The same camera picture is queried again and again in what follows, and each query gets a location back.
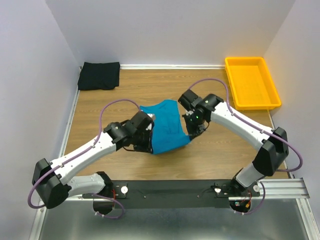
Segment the blue t shirt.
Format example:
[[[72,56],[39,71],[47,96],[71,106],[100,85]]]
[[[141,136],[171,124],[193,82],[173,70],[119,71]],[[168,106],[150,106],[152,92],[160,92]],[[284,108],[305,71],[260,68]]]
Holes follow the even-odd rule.
[[[190,143],[190,137],[184,133],[178,103],[166,99],[151,106],[140,106],[147,114],[154,114],[154,127],[152,130],[151,146],[154,155],[163,154]]]

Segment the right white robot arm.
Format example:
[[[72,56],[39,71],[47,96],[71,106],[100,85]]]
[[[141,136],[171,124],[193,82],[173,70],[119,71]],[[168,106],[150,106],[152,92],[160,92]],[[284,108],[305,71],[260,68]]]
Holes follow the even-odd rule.
[[[224,188],[229,194],[241,196],[256,181],[272,176],[289,154],[285,144],[287,133],[283,128],[258,124],[215,94],[201,98],[188,89],[178,102],[186,110],[182,117],[191,140],[206,131],[205,123],[214,122],[242,137],[257,151],[252,163],[239,170]]]

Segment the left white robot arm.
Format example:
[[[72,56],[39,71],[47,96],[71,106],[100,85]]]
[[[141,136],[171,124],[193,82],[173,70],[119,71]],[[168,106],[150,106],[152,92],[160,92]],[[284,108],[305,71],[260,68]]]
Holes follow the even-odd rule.
[[[67,198],[80,194],[110,194],[112,183],[98,172],[89,176],[77,174],[102,157],[133,146],[135,152],[148,153],[155,115],[138,111],[131,119],[111,122],[99,134],[78,149],[51,161],[39,160],[34,167],[32,191],[36,191],[47,209],[53,209]]]

